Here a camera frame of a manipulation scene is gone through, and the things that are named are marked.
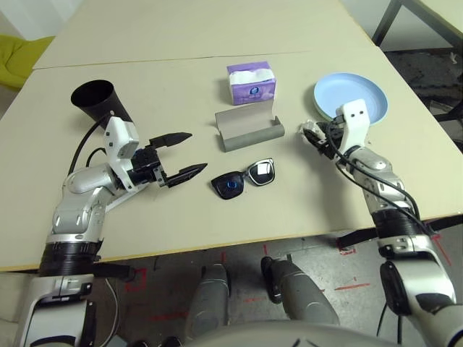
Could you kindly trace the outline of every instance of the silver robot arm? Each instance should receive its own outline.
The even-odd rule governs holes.
[[[201,172],[207,164],[168,177],[157,156],[157,147],[175,145],[190,136],[168,134],[138,149],[133,123],[116,116],[109,119],[104,135],[109,162],[75,171],[64,181],[38,277],[32,279],[23,304],[15,346],[93,345],[95,303],[83,296],[92,290],[106,207],[150,182],[173,187]]]
[[[388,307],[407,317],[429,346],[463,346],[463,306],[456,304],[454,287],[430,237],[417,221],[396,208],[398,205],[413,214],[416,211],[412,202],[400,191],[371,177],[404,189],[389,161],[365,147],[370,126],[365,102],[352,101],[336,113],[332,124],[309,122],[302,132],[322,154],[345,168],[364,187],[379,238],[379,252],[386,258],[381,265],[381,281]]]

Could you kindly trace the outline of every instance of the purple tissue box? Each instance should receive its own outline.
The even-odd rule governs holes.
[[[273,99],[276,79],[267,61],[231,65],[226,69],[233,105]]]

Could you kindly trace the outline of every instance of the plate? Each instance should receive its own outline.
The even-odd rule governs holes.
[[[357,99],[365,100],[370,124],[376,124],[388,111],[386,94],[375,83],[358,74],[329,74],[317,82],[313,92],[315,107],[321,116],[331,121],[336,109]]]

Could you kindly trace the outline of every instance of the red tape marking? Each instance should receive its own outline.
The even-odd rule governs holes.
[[[357,253],[355,248],[350,249],[349,251],[343,251],[342,249],[339,250],[340,255],[349,255],[349,254],[355,254],[355,253]]]
[[[441,243],[439,242],[439,239],[441,239],[441,235],[440,235],[440,234],[436,234],[436,235],[434,235],[433,237],[431,237],[431,239],[434,241],[434,243],[436,244],[437,248],[439,248],[439,250],[441,251],[443,257],[446,258],[447,264],[449,264],[449,266],[451,266],[450,257],[449,257],[449,255],[447,254],[446,250],[442,247]]]
[[[243,300],[243,302],[249,304],[250,302],[262,301],[262,300],[265,300],[265,299],[266,299],[266,298],[248,298],[248,299]]]
[[[353,286],[344,286],[344,287],[338,287],[335,288],[335,291],[343,291],[345,289],[353,289],[353,288],[359,288],[359,287],[368,287],[370,284],[369,283],[362,283],[362,284],[354,284]]]
[[[134,286],[132,283],[125,283],[125,292],[144,291],[146,289],[146,267],[141,269],[135,269],[135,277],[138,273],[141,273],[140,283]]]
[[[173,312],[168,314],[159,314],[157,316],[150,316],[148,320],[150,322],[161,322],[163,320],[178,320],[179,318],[186,318],[188,312]]]

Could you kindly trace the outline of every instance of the black sunglasses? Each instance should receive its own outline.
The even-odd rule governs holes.
[[[237,197],[243,193],[245,177],[249,177],[254,184],[264,186],[275,179],[273,159],[263,159],[253,163],[246,171],[224,173],[211,181],[217,194],[225,200]]]

